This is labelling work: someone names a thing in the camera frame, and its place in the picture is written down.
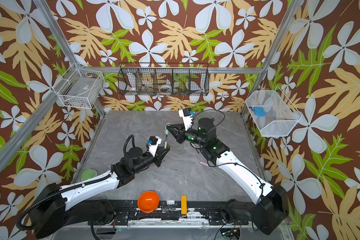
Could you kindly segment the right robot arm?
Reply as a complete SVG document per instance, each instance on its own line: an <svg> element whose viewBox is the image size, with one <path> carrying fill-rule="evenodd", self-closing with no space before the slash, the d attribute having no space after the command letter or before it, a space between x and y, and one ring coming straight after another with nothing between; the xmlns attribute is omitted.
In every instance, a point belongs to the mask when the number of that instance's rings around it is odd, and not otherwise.
<svg viewBox="0 0 360 240"><path fill-rule="evenodd" d="M226 223L232 220L251 222L257 230L270 235L288 216L287 192L273 186L246 167L216 135L213 118L202 118L193 129L193 121L183 118L182 124L167 125L166 129L179 144L188 141L198 145L209 167L226 172L250 197L250 203L230 200L221 206Z"/></svg>

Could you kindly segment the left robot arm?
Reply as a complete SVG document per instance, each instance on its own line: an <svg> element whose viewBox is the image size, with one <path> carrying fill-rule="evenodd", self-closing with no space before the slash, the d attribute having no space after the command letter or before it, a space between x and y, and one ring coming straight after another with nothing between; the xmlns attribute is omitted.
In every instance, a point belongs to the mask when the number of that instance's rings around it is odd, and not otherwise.
<svg viewBox="0 0 360 240"><path fill-rule="evenodd" d="M128 150L128 143L134 141L134 135L130 135L123 146L124 156L105 173L76 184L61 187L47 185L35 202L19 216L16 227L22 231L33 231L36 238L42 239L70 224L110 219L113 215L110 204L101 203L96 207L88 199L128 184L136 174L151 165L160 167L170 151L157 136L149 138L145 151L136 145Z"/></svg>

